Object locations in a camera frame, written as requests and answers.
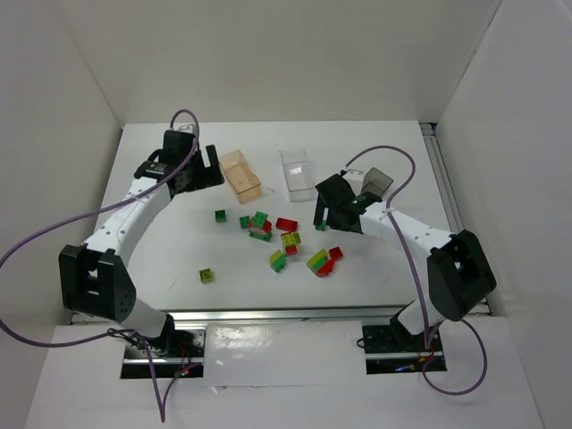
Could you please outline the red lego brick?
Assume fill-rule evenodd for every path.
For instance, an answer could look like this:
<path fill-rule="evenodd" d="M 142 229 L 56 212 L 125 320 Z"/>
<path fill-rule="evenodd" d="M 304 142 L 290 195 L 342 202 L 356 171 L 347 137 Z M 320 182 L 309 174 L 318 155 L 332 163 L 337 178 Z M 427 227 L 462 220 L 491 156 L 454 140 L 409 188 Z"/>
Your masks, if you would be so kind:
<path fill-rule="evenodd" d="M 334 261 L 338 261 L 338 260 L 344 258 L 343 252 L 341 251 L 340 247 L 330 248 L 328 253 L 329 253 L 330 259 L 332 259 Z"/>
<path fill-rule="evenodd" d="M 288 218 L 278 217 L 275 227 L 280 231 L 295 232 L 298 230 L 299 223 Z"/>

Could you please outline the yellow green red lego stack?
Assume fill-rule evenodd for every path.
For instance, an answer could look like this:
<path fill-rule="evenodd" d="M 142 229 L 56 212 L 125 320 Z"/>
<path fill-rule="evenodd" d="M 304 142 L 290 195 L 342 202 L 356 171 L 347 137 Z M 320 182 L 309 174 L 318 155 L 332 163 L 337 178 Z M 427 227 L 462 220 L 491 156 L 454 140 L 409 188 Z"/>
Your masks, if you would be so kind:
<path fill-rule="evenodd" d="M 329 275 L 335 266 L 335 260 L 325 249 L 320 249 L 308 261 L 307 268 L 317 277 Z"/>

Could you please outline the dark green lego cube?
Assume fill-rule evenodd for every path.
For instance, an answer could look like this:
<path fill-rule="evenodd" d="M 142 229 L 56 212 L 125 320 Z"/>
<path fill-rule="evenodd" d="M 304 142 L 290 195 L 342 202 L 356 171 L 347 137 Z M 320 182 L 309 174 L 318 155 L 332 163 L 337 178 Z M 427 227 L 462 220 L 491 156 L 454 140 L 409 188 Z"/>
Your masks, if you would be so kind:
<path fill-rule="evenodd" d="M 224 223 L 227 220 L 226 211 L 224 209 L 216 210 L 214 216 L 217 223 Z"/>

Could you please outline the lime green lego cube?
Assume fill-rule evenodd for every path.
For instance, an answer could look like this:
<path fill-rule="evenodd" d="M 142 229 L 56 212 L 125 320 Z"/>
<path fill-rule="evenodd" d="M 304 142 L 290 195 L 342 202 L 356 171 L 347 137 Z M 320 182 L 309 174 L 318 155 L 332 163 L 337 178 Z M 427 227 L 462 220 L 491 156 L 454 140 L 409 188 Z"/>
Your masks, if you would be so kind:
<path fill-rule="evenodd" d="M 212 270 L 210 268 L 200 270 L 199 278 L 204 284 L 210 283 L 214 279 Z"/>

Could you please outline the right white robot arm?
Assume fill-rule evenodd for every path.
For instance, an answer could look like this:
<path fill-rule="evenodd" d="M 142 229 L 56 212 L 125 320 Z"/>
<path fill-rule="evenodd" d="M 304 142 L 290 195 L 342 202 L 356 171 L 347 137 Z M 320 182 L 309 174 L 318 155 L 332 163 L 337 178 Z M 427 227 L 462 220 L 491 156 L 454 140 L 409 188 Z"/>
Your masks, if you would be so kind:
<path fill-rule="evenodd" d="M 474 233 L 440 230 L 389 206 L 372 192 L 354 193 L 336 173 L 316 185 L 315 220 L 328 227 L 376 237 L 404 251 L 413 265 L 423 265 L 427 285 L 392 323 L 418 335 L 445 320 L 457 322 L 497 287 L 489 261 Z"/>

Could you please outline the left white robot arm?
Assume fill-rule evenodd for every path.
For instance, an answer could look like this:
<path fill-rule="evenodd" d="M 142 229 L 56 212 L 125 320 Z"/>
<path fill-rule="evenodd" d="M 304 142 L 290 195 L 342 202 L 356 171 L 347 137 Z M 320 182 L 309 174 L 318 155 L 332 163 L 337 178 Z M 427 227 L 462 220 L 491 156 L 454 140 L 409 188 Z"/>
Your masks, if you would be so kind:
<path fill-rule="evenodd" d="M 142 301 L 128 272 L 133 251 L 175 196 L 223 184 L 215 146 L 200 147 L 198 131 L 166 130 L 163 145 L 133 175 L 121 204 L 79 246 L 58 257 L 65 308 L 114 321 L 165 347 L 173 318 Z"/>

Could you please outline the grey transparent container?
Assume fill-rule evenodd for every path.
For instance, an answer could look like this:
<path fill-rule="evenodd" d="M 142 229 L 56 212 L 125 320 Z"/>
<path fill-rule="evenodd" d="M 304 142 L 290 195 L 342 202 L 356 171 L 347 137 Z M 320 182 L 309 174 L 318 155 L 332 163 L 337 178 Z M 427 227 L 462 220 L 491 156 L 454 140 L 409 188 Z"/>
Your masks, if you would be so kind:
<path fill-rule="evenodd" d="M 394 179 L 379 169 L 372 167 L 365 175 L 362 183 L 361 192 L 369 192 L 379 198 L 382 198 Z"/>

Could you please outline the orange transparent container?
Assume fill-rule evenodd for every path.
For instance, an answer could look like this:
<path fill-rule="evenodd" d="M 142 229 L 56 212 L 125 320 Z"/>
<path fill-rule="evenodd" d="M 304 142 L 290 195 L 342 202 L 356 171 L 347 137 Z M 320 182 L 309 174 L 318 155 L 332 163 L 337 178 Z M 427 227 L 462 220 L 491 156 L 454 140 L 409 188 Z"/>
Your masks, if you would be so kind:
<path fill-rule="evenodd" d="M 241 204 L 261 197 L 261 182 L 251 172 L 244 155 L 235 150 L 219 158 L 226 180 Z"/>

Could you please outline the clear transparent container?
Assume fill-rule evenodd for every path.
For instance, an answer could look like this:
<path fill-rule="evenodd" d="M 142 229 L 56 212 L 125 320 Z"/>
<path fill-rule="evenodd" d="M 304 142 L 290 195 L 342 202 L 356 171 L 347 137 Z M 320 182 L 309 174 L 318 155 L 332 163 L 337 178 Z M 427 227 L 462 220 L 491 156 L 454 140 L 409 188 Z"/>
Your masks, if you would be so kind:
<path fill-rule="evenodd" d="M 280 156 L 288 200 L 291 203 L 315 200 L 315 185 L 306 151 L 281 150 Z"/>

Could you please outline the aluminium front rail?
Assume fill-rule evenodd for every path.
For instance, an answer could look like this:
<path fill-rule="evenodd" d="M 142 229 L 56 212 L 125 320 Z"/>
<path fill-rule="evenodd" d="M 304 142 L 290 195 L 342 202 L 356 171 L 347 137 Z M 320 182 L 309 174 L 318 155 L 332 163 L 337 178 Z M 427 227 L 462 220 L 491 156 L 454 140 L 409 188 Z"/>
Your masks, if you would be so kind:
<path fill-rule="evenodd" d="M 397 307 L 315 307 L 227 309 L 204 311 L 172 311 L 177 323 L 256 323 L 286 321 L 326 321 L 342 319 L 386 319 L 398 312 Z"/>

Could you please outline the aluminium side rail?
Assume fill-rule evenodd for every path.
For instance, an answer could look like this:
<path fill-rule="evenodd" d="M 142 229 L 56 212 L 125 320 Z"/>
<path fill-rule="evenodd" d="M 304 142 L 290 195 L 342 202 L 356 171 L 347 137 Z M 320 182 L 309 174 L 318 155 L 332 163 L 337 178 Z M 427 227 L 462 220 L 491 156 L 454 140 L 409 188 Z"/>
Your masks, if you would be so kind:
<path fill-rule="evenodd" d="M 437 181 L 437 187 L 442 198 L 448 223 L 454 232 L 459 232 L 464 229 L 464 225 L 450 182 L 450 176 L 442 156 L 439 141 L 436 137 L 436 123 L 420 122 L 419 126 L 433 168 L 433 174 Z"/>

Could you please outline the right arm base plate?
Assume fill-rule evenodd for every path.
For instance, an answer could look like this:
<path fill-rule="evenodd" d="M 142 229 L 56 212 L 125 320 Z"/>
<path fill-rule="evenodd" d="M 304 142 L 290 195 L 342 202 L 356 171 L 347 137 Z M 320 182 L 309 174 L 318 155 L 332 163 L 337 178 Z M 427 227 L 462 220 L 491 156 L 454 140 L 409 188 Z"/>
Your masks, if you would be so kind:
<path fill-rule="evenodd" d="M 426 349 L 422 334 L 400 337 L 388 324 L 363 325 L 356 345 L 365 353 L 368 375 L 421 373 L 424 365 L 427 372 L 447 370 L 439 332 Z"/>

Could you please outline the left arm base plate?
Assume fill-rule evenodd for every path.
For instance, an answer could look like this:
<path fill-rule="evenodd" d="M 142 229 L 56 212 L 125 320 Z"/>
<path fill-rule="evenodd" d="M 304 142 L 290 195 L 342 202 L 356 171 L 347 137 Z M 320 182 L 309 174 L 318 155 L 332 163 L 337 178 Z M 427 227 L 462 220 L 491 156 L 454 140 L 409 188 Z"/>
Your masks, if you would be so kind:
<path fill-rule="evenodd" d="M 150 346 L 157 379 L 170 379 L 176 373 L 182 379 L 198 379 L 204 376 L 206 328 L 179 330 L 178 340 L 168 349 Z M 143 380 L 151 378 L 144 346 L 132 334 L 126 340 L 120 378 Z"/>

